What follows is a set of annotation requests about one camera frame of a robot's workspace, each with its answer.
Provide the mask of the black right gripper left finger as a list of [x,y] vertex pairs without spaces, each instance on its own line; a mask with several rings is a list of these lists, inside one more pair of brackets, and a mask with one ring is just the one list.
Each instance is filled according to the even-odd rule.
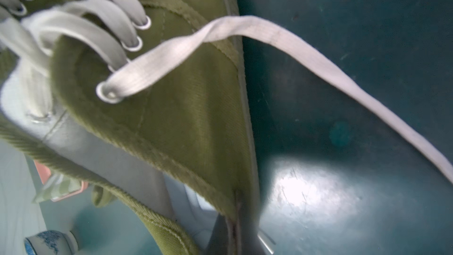
[[235,223],[222,215],[217,217],[206,255],[234,255],[236,252]]

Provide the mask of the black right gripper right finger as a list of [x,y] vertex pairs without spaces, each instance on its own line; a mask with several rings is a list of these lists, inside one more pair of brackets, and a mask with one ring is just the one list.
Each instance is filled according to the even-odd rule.
[[235,192],[237,221],[235,239],[238,255],[265,255],[258,238],[258,227],[252,216],[252,210],[240,192]]

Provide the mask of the olive green shoe white laces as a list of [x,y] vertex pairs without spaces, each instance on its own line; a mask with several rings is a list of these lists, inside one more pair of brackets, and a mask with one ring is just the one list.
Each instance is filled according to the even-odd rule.
[[92,190],[92,203],[97,208],[103,208],[117,199],[109,190],[95,185]]

